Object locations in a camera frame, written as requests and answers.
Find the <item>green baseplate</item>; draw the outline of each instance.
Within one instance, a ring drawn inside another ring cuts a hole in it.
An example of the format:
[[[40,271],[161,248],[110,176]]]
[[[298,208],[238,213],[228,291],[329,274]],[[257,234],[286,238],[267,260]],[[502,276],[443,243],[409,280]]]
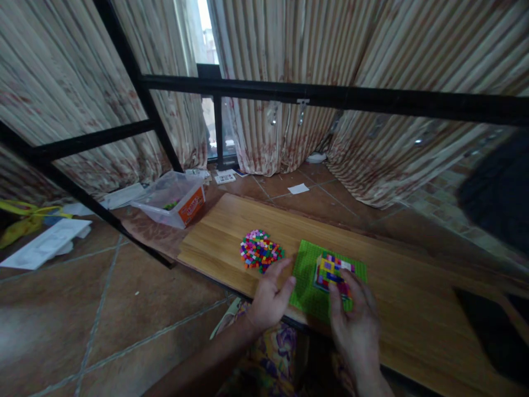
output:
[[[290,296],[290,304],[304,313],[329,323],[329,293],[314,286],[316,260],[323,251],[332,253],[335,257],[354,265],[354,273],[364,282],[368,281],[368,273],[365,265],[360,261],[336,254],[306,240],[301,240],[293,272],[293,276],[296,277],[296,287]],[[353,302],[350,299],[345,299],[343,308],[345,311],[351,310]]]

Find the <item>finger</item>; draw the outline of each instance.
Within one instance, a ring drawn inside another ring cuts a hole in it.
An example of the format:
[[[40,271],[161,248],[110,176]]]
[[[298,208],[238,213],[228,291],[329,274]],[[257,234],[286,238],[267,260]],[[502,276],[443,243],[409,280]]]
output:
[[[362,289],[364,290],[365,297],[368,300],[369,307],[371,308],[373,312],[376,312],[376,299],[375,299],[375,295],[371,291],[371,288],[369,288],[367,284],[363,283]]]
[[[373,310],[373,311],[376,311],[376,299],[375,299],[375,295],[373,294],[373,292],[371,291],[371,288],[369,288],[369,286],[360,278],[358,277],[355,273],[350,273],[351,276],[353,276],[353,278],[360,284],[360,286],[362,287],[362,292],[364,292],[364,295],[365,295],[365,299],[369,305],[369,307]]]
[[[290,276],[283,285],[283,288],[281,288],[281,291],[276,295],[276,299],[278,300],[279,304],[282,306],[284,305],[285,309],[288,306],[288,301],[290,300],[290,295],[292,295],[292,291],[294,290],[294,287],[296,286],[296,278],[294,276]]]
[[[344,314],[342,297],[340,296],[338,287],[334,284],[329,284],[329,302],[331,305],[331,318],[342,318]]]
[[[357,310],[366,305],[366,297],[362,290],[360,282],[353,277],[353,274],[346,269],[341,269],[340,274],[346,281],[347,285],[351,289],[351,295],[353,296],[354,310]]]
[[[277,282],[277,279],[283,269],[290,265],[291,262],[292,258],[285,258],[272,263],[266,270],[264,277],[273,280],[274,282]]]

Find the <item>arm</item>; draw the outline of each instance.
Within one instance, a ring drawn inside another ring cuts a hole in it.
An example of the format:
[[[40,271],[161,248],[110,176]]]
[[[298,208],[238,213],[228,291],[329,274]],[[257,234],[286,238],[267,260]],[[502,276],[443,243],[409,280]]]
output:
[[[355,381],[359,397],[391,397],[393,392],[380,372],[380,323],[376,302],[369,287],[347,270],[341,272],[349,284],[354,307],[343,310],[342,297],[335,285],[329,285],[332,336]]]
[[[173,368],[145,396],[196,395],[197,390],[200,395],[214,395],[246,349],[283,317],[296,279],[288,278],[281,290],[277,287],[277,279],[290,262],[291,259],[284,259],[271,265],[259,281],[246,315]]]

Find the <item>person's left hand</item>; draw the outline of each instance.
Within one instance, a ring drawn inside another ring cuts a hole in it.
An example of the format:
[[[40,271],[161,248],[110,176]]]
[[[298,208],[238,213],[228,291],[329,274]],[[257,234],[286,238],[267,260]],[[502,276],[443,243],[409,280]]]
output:
[[[277,279],[291,262],[291,258],[274,262],[259,281],[255,298],[246,314],[257,332],[264,332],[276,325],[287,311],[290,295],[296,285],[296,278],[290,276],[281,290],[277,288]]]

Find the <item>metal clip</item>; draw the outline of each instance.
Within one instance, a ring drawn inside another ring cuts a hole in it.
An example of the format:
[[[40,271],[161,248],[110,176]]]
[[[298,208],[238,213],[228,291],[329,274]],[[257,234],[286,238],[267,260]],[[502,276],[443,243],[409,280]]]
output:
[[[416,147],[423,147],[433,141],[442,123],[443,120],[430,120],[424,124],[421,128],[419,128],[419,131],[424,132],[417,139],[415,139],[413,145]]]
[[[503,128],[496,128],[494,130],[494,132],[492,132],[491,134],[489,134],[487,137],[483,138],[482,140],[480,140],[478,142],[478,144],[476,145],[476,147],[470,149],[469,151],[467,151],[463,156],[464,157],[470,157],[472,155],[476,155],[479,153],[479,151],[481,149],[483,149],[485,146],[487,146],[487,144],[495,139],[497,139],[500,134],[503,133]]]
[[[338,124],[340,124],[340,119],[343,116],[343,110],[338,110],[334,116],[334,121],[332,122],[331,129],[329,130],[330,133],[334,133],[336,131],[336,128],[338,128]]]
[[[298,118],[298,125],[303,124],[303,118],[305,117],[305,110],[307,109],[307,104],[309,103],[310,99],[298,99],[298,103],[301,105],[301,109],[299,111],[299,118]]]
[[[369,139],[375,139],[378,136],[380,130],[382,130],[382,128],[386,125],[386,123],[390,119],[390,117],[391,117],[391,115],[386,115],[386,114],[378,115],[376,117],[376,119],[375,119],[375,123],[374,123],[373,129],[368,134],[368,138]]]
[[[279,110],[279,102],[270,101],[270,103],[268,104],[267,116],[268,116],[268,122],[273,126],[277,124],[278,110]]]

